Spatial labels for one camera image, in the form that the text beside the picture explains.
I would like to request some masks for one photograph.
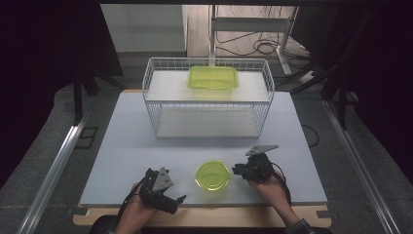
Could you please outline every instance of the transparent green bowl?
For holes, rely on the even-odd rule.
[[[207,161],[195,175],[195,181],[207,192],[218,192],[228,186],[231,174],[222,160]]]
[[[189,69],[188,88],[232,91],[238,88],[238,72],[229,66],[193,66]]]

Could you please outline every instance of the person's arm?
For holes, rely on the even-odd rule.
[[[264,183],[250,180],[248,183],[251,187],[255,188],[280,215],[287,228],[286,233],[316,233],[316,231],[311,228],[304,219],[298,217],[294,210],[289,206],[282,185],[274,176],[271,176]]]
[[[128,201],[128,204],[122,213],[118,226],[116,227],[116,234],[134,234],[142,229],[146,223],[152,218],[156,209],[146,208],[139,195],[133,195]]]

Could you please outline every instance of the wire basket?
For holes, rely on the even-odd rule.
[[[151,58],[142,93],[156,137],[259,138],[274,96],[268,62],[262,58],[215,58],[234,67],[234,91],[192,90],[188,70],[210,58]]]

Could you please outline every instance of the gray carpet floor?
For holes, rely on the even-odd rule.
[[[274,76],[282,76],[280,66],[271,61]],[[124,65],[125,77],[116,79],[129,89],[140,89],[145,64]],[[94,97],[92,114],[87,128],[96,128],[90,148],[75,148],[59,179],[53,196],[45,209],[35,233],[88,233],[89,226],[73,224],[73,211],[82,195],[95,156],[103,140],[106,127],[120,94],[115,87],[96,78],[100,87]],[[280,90],[299,84],[293,80]],[[293,96],[294,105],[303,127],[324,187],[328,209],[332,217],[333,233],[386,233],[371,205],[364,188],[349,160],[342,142],[327,115],[319,97],[322,83]],[[55,108],[42,132],[21,161],[8,182],[0,190],[0,233],[16,233],[49,167],[53,163],[69,128],[73,123],[74,106],[72,87],[56,93]],[[352,106],[347,108],[348,133],[356,144],[367,170],[385,197],[402,233],[413,233],[413,187],[399,170],[392,157],[357,118]],[[86,143],[78,141],[79,146]],[[243,233],[240,229],[213,229],[214,233]],[[248,233],[268,233],[269,229],[248,229]],[[168,229],[146,230],[148,233],[170,233]],[[189,229],[180,233],[200,233]]]

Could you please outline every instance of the round green lid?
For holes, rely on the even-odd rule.
[[[217,192],[228,186],[231,174],[222,160],[207,161],[195,175],[195,181],[205,191]]]

